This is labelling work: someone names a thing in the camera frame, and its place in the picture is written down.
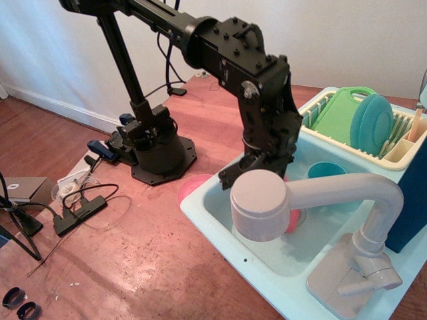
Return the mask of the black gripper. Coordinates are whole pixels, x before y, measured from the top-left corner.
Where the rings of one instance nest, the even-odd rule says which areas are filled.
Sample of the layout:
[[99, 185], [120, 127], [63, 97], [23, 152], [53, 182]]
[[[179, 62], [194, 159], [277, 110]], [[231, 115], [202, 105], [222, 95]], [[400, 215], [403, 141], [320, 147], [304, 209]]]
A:
[[302, 125], [299, 113], [280, 113], [244, 129], [244, 157], [218, 173], [221, 188], [229, 189], [243, 173], [265, 169], [284, 177], [294, 160], [296, 141]]

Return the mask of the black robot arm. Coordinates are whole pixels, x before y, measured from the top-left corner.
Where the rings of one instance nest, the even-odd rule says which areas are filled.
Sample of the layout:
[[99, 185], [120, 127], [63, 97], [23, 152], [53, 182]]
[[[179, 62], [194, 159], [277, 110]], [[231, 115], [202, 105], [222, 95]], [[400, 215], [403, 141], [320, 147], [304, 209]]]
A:
[[284, 176], [293, 161], [302, 116], [294, 103], [287, 57], [268, 55], [260, 28], [237, 17], [195, 18], [160, 1], [62, 1], [62, 8], [97, 18], [130, 97], [133, 117], [119, 129], [115, 150], [133, 178], [149, 185], [179, 179], [196, 159], [191, 139], [177, 133], [167, 107], [151, 108], [131, 63], [115, 13], [134, 16], [169, 39], [194, 69], [213, 75], [238, 99], [244, 156], [219, 174], [223, 189], [243, 173], [266, 169]]

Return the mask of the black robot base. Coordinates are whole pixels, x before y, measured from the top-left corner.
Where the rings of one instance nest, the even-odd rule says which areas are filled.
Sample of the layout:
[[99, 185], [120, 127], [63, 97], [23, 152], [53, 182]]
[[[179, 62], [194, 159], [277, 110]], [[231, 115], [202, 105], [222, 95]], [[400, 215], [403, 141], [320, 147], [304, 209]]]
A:
[[105, 141], [117, 160], [131, 167], [131, 176], [156, 186], [180, 179], [197, 159], [195, 145], [187, 137], [174, 135], [166, 144], [157, 143], [148, 151], [137, 150], [124, 139], [122, 129]]

